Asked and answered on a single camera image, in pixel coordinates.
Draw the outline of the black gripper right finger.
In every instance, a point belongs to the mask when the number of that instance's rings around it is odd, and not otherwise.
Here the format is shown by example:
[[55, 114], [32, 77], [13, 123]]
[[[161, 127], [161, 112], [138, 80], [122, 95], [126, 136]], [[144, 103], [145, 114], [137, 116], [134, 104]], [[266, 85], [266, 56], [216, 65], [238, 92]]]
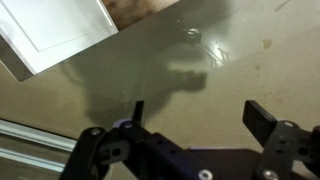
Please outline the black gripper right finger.
[[311, 131], [289, 120], [277, 120], [254, 100], [246, 100], [242, 122], [263, 147], [254, 170], [258, 180], [294, 180], [295, 161], [320, 177], [320, 126]]

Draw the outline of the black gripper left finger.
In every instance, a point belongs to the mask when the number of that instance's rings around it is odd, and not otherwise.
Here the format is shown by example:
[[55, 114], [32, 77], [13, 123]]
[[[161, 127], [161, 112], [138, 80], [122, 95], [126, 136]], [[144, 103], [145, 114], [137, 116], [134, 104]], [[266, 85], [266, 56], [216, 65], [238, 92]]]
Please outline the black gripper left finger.
[[110, 130], [84, 130], [59, 180], [103, 180], [119, 162], [138, 180], [213, 180], [214, 171], [191, 152], [142, 127], [143, 108], [138, 101], [133, 116]]

